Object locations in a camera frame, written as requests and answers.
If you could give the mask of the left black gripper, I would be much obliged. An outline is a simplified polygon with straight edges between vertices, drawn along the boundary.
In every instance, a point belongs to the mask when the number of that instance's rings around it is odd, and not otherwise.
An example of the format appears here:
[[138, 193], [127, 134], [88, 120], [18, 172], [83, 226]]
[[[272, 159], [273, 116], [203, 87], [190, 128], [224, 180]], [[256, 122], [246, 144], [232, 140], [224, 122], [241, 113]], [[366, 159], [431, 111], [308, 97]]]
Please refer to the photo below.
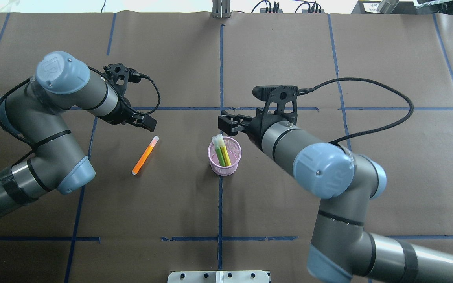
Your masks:
[[134, 127], [141, 127], [150, 132], [154, 132], [157, 125], [149, 114], [138, 114], [130, 105], [124, 104], [124, 100], [118, 101], [117, 106], [111, 112], [111, 124], [130, 124]]

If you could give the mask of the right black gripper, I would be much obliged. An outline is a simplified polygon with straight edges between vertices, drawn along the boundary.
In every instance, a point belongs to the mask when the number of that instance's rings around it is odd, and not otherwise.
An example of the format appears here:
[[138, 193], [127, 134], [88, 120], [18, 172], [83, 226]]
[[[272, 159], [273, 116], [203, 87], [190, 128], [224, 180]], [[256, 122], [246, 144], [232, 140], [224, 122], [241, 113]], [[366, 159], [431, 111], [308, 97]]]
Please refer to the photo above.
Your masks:
[[257, 147], [262, 146], [262, 139], [268, 128], [274, 124], [274, 114], [257, 109], [256, 116], [234, 115], [221, 111], [217, 120], [217, 127], [229, 137], [244, 133]]

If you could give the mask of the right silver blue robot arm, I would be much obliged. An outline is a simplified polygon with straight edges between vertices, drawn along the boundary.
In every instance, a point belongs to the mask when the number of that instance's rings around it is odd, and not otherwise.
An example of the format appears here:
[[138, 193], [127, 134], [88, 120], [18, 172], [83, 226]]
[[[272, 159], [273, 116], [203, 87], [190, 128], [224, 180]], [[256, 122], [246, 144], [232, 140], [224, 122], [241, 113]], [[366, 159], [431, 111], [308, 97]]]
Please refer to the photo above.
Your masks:
[[307, 261], [326, 283], [353, 276], [386, 283], [453, 283], [453, 255], [365, 231], [368, 205], [387, 185], [381, 165], [297, 127], [287, 113], [222, 111], [218, 127], [243, 132], [308, 192], [320, 198]]

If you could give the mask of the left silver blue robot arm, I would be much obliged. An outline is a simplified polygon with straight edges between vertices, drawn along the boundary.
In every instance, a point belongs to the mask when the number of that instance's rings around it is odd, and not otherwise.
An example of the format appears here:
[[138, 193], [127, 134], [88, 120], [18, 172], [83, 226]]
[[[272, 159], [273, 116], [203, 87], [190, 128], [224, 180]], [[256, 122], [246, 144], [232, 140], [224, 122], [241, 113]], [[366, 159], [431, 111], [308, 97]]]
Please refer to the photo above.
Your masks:
[[79, 107], [108, 124], [130, 124], [150, 132], [151, 112], [131, 107], [129, 83], [150, 80], [122, 63], [100, 72], [64, 51], [43, 57], [35, 74], [0, 97], [0, 127], [30, 152], [0, 172], [0, 218], [57, 190], [68, 195], [88, 184], [96, 172], [62, 118]]

